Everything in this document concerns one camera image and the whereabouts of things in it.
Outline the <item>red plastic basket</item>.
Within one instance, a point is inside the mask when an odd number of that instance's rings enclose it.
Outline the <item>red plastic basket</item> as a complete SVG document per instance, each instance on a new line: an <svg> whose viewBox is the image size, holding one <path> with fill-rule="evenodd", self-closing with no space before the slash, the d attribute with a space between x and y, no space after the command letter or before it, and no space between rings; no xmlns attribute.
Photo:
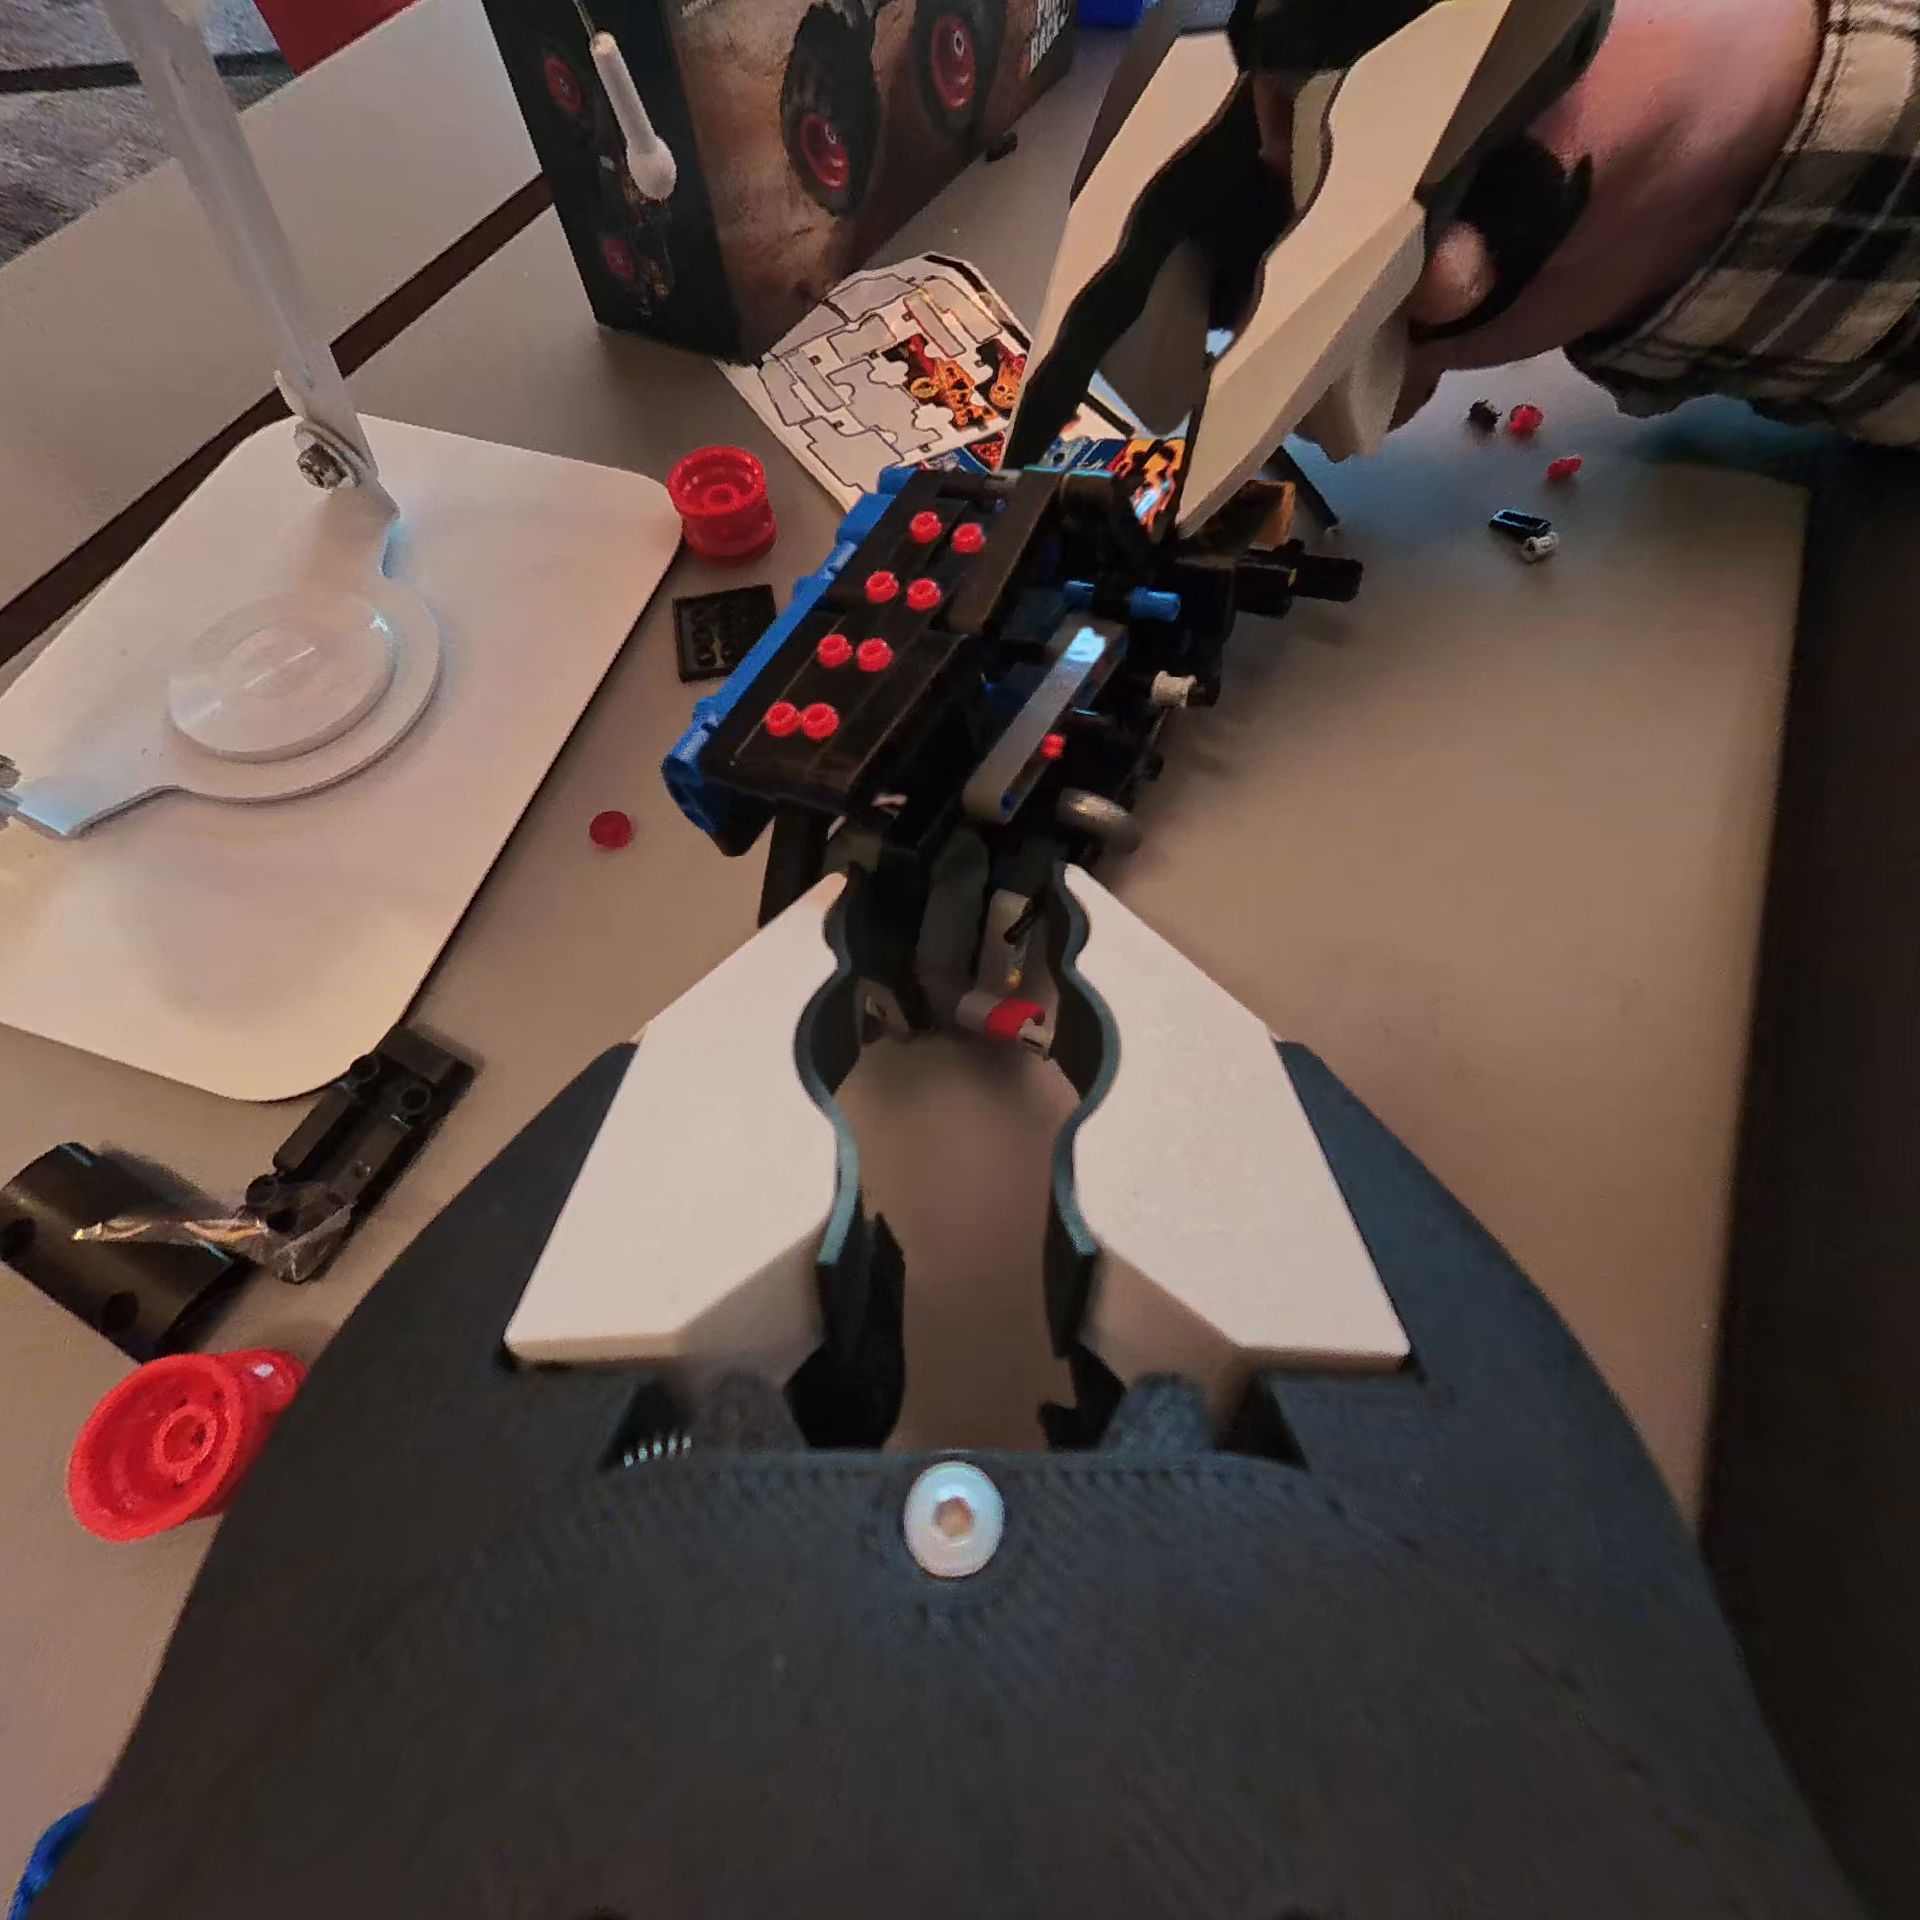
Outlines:
<svg viewBox="0 0 1920 1920"><path fill-rule="evenodd" d="M410 9L410 0L256 0L292 73L305 75Z"/></svg>

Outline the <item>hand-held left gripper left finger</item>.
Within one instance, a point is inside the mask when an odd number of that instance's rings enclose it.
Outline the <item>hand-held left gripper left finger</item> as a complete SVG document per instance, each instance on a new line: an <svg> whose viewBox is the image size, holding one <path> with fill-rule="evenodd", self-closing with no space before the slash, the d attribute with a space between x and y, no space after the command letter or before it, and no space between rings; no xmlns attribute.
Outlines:
<svg viewBox="0 0 1920 1920"><path fill-rule="evenodd" d="M836 978L819 881L640 1033L505 1330L536 1365L794 1376L825 1339L836 1133L798 1035Z"/></svg>

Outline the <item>scattered small brick pieces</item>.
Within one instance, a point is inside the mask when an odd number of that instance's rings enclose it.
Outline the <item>scattered small brick pieces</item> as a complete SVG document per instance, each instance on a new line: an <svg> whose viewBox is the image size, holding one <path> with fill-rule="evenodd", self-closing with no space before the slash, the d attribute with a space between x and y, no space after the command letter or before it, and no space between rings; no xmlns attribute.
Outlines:
<svg viewBox="0 0 1920 1920"><path fill-rule="evenodd" d="M1507 441L1523 451L1541 451L1546 412L1529 400L1501 410L1480 399L1469 404L1464 426L1482 441ZM1542 466L1542 480L1557 490L1566 488L1582 476L1585 464L1585 458L1576 452L1555 455Z"/></svg>

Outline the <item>dark perforated panel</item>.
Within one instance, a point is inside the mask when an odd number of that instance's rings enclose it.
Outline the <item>dark perforated panel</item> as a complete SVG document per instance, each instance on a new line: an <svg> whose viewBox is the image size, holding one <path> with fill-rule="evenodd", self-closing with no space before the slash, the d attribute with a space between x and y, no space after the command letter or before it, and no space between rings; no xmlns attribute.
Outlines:
<svg viewBox="0 0 1920 1920"><path fill-rule="evenodd" d="M1875 1915L1918 1914L1918 463L1818 480L1702 1547Z"/></svg>

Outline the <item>sticker sheet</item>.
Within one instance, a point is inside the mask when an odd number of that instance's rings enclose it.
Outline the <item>sticker sheet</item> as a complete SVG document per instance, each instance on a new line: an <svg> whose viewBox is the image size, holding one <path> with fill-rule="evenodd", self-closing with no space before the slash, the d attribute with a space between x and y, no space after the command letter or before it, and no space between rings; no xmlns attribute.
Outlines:
<svg viewBox="0 0 1920 1920"><path fill-rule="evenodd" d="M844 512L922 472L995 473L1024 396L1028 330L965 259L852 273L726 379Z"/></svg>

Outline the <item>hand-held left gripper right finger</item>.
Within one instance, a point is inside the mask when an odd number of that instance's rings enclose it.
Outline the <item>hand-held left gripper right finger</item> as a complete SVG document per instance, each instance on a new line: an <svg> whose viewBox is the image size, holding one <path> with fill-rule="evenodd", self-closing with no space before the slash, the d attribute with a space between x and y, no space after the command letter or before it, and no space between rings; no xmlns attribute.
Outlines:
<svg viewBox="0 0 1920 1920"><path fill-rule="evenodd" d="M1411 1339L1281 1041L1088 872L1056 872L1046 1330L1105 1425L1152 1376L1230 1425L1269 1373L1392 1376Z"/></svg>

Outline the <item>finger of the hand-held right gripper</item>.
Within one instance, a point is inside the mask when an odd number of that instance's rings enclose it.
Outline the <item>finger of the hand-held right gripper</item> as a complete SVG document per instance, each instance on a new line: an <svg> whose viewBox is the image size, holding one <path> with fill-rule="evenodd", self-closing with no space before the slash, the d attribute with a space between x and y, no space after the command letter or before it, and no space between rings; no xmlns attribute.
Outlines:
<svg viewBox="0 0 1920 1920"><path fill-rule="evenodd" d="M1198 418L1210 333L1245 290L1234 201L1256 100L1227 33L1138 33L1072 180L1001 466L1038 466L1097 379L1149 429Z"/></svg>
<svg viewBox="0 0 1920 1920"><path fill-rule="evenodd" d="M1190 423L1180 531L1216 516L1405 290L1422 205L1585 71L1609 4L1236 4L1249 81L1292 97L1292 217Z"/></svg>

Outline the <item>white wooden book stand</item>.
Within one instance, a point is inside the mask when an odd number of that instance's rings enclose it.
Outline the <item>white wooden book stand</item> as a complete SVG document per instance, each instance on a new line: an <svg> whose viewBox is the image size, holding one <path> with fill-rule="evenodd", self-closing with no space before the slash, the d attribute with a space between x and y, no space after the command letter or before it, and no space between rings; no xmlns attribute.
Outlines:
<svg viewBox="0 0 1920 1920"><path fill-rule="evenodd" d="M107 4L291 420L6 685L3 1020L317 1088L401 1020L681 549L658 480L363 420L181 4Z"/></svg>

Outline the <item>brick-built toy truck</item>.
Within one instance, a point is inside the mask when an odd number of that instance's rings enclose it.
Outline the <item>brick-built toy truck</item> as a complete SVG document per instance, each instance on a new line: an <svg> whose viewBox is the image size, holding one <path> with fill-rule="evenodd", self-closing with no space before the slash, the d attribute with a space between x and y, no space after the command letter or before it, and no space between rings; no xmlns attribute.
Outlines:
<svg viewBox="0 0 1920 1920"><path fill-rule="evenodd" d="M696 827L765 853L760 928L854 877L872 1032L1046 1055L1056 869L1136 845L1168 722L1216 705L1241 618L1357 594L1277 477L1180 533L1185 468L1182 440L1061 440L997 490L867 497L666 757Z"/></svg>

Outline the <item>monster truck toy set box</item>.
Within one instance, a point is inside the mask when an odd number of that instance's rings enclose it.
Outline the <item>monster truck toy set box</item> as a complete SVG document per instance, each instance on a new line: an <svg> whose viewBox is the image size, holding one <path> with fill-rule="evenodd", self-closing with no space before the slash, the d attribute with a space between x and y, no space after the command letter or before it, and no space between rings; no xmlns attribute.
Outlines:
<svg viewBox="0 0 1920 1920"><path fill-rule="evenodd" d="M484 2L595 319L750 363L1072 67L1072 2Z"/></svg>

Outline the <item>blue wheel hub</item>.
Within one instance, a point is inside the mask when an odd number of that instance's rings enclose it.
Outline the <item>blue wheel hub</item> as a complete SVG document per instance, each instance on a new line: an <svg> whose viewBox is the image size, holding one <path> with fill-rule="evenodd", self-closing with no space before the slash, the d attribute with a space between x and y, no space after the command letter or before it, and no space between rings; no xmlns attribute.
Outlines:
<svg viewBox="0 0 1920 1920"><path fill-rule="evenodd" d="M84 1833L96 1801L84 1801L77 1808L60 1815L35 1843L21 1875L13 1883L6 1917L30 1917L36 1899L46 1890L60 1863L72 1855L73 1844Z"/></svg>

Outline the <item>adjacent pale desk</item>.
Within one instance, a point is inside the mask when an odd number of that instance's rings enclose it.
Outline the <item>adjacent pale desk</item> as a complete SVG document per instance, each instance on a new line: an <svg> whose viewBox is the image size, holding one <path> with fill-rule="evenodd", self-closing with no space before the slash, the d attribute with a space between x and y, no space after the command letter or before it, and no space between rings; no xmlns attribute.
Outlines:
<svg viewBox="0 0 1920 1920"><path fill-rule="evenodd" d="M322 73L244 113L253 157L332 344L371 321L536 179L496 81L421 127L384 81ZM62 565L222 432L282 400L252 304L166 163L6 264L4 633L68 601Z"/></svg>

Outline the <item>person's right hand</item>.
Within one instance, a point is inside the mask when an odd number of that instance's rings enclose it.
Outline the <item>person's right hand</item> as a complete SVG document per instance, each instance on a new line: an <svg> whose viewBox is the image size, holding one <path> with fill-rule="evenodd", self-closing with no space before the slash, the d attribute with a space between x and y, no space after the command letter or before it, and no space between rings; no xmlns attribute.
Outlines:
<svg viewBox="0 0 1920 1920"><path fill-rule="evenodd" d="M1784 156L1821 4L1620 2L1573 90L1480 171L1409 304L1409 375L1496 368L1642 321Z"/></svg>

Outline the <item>small red hub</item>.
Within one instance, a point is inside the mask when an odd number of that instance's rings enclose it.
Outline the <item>small red hub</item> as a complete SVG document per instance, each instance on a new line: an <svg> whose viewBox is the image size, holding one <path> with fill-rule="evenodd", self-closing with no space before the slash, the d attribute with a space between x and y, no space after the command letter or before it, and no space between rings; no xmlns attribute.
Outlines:
<svg viewBox="0 0 1920 1920"><path fill-rule="evenodd" d="M72 1513L116 1545L222 1516L305 1378L288 1352L173 1353L134 1367L72 1449Z"/></svg>

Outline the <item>black bracket brick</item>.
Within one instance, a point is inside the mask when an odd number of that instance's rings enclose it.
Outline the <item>black bracket brick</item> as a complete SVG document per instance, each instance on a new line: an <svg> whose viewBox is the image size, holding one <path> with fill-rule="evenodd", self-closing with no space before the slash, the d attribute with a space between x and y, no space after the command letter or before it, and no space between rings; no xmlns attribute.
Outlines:
<svg viewBox="0 0 1920 1920"><path fill-rule="evenodd" d="M418 1161L475 1063L396 1026L316 1097L236 1212L236 1253L286 1284L316 1280Z"/></svg>

